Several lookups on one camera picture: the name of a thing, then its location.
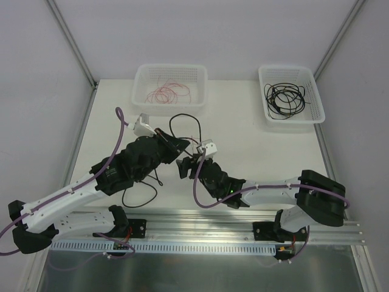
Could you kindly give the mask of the black cable gold plug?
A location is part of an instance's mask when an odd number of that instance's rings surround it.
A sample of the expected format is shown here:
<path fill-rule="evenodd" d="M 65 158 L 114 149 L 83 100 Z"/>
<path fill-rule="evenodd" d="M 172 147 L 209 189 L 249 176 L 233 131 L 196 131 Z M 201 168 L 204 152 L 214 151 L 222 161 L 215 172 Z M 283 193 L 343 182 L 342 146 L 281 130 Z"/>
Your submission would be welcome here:
<path fill-rule="evenodd" d="M 305 87 L 294 83 L 267 83 L 263 93 L 268 115 L 273 120 L 288 120 L 301 114 L 309 104 Z"/>

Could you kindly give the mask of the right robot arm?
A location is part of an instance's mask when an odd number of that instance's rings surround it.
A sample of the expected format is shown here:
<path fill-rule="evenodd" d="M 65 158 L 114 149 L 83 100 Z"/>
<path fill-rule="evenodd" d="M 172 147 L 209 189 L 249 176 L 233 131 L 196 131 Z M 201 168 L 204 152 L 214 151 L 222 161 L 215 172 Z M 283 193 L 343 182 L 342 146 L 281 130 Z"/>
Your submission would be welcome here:
<path fill-rule="evenodd" d="M 225 204 L 233 209 L 262 204 L 281 206 L 273 221 L 252 224 L 256 241 L 303 242 L 314 223 L 343 226 L 344 212 L 350 206 L 345 186 L 313 170 L 265 184 L 232 178 L 213 159 L 204 159 L 200 154 L 177 160 L 176 164 L 182 179 L 193 180 L 193 196 L 198 196 L 198 184 L 202 184 L 216 200 L 214 206 Z"/>

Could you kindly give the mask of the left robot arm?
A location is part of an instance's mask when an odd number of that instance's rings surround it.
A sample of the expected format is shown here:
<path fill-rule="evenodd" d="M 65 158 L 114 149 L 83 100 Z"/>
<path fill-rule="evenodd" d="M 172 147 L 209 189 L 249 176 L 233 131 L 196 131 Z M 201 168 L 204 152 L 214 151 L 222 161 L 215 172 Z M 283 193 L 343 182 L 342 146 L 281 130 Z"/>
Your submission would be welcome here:
<path fill-rule="evenodd" d="M 153 135 L 140 136 L 120 153 L 104 158 L 76 183 L 33 203 L 11 202 L 12 223 L 7 228 L 12 230 L 16 251 L 32 254 L 65 236 L 124 237 L 129 222 L 123 207 L 113 205 L 90 215 L 74 210 L 131 188 L 160 164 L 171 164 L 189 145 L 157 128 Z"/>

